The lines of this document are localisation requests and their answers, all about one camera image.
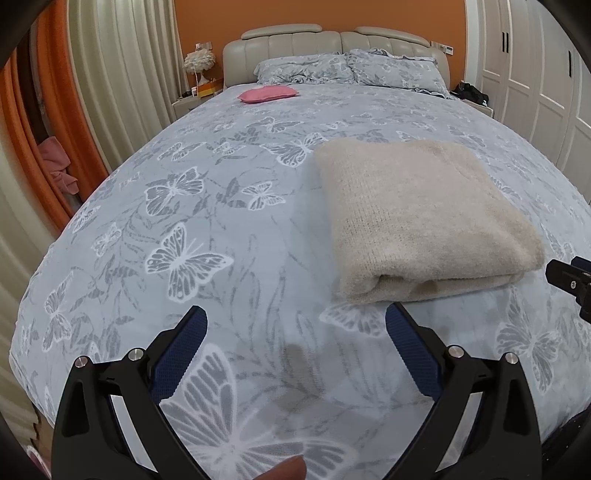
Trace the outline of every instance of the orange box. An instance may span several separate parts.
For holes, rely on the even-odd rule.
[[[213,95],[214,93],[223,89],[223,79],[215,80],[214,82],[207,82],[199,85],[197,88],[197,95],[199,98]]]

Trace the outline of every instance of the black clamp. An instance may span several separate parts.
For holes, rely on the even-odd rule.
[[[399,303],[386,327],[418,389],[435,400],[429,415],[384,480],[539,480],[540,432],[534,402],[516,354],[472,358],[419,327]],[[480,407],[459,460],[436,471],[460,423],[468,398]]]
[[[591,323],[591,262],[574,257],[570,265],[559,260],[551,260],[546,266],[548,283],[574,295],[581,305],[580,317]]]
[[[207,332],[207,316],[192,307],[174,330],[122,360],[76,359],[66,382],[53,435],[55,480],[210,480],[179,440],[158,403],[184,375]],[[137,464],[111,402],[123,397],[129,416],[158,470]]]

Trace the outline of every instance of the black bag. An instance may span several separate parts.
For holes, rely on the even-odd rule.
[[[460,82],[451,93],[461,100],[470,100],[478,105],[488,106],[488,95],[469,83]]]

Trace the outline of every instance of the pillow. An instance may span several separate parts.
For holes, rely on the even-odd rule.
[[[253,88],[242,92],[238,95],[238,98],[244,103],[262,103],[279,100],[280,98],[295,97],[297,94],[297,90],[284,85],[265,85],[261,88]]]
[[[262,85],[355,83],[345,55],[333,53],[263,60],[254,74]]]
[[[403,88],[452,98],[432,57],[394,56],[381,48],[354,49],[345,55],[355,81],[362,85]]]

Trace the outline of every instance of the floor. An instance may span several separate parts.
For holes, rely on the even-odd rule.
[[[37,438],[33,439],[33,446],[37,449],[46,465],[51,470],[51,440],[53,438],[53,429],[43,414],[37,409],[35,410],[40,421],[33,425],[37,432]]]

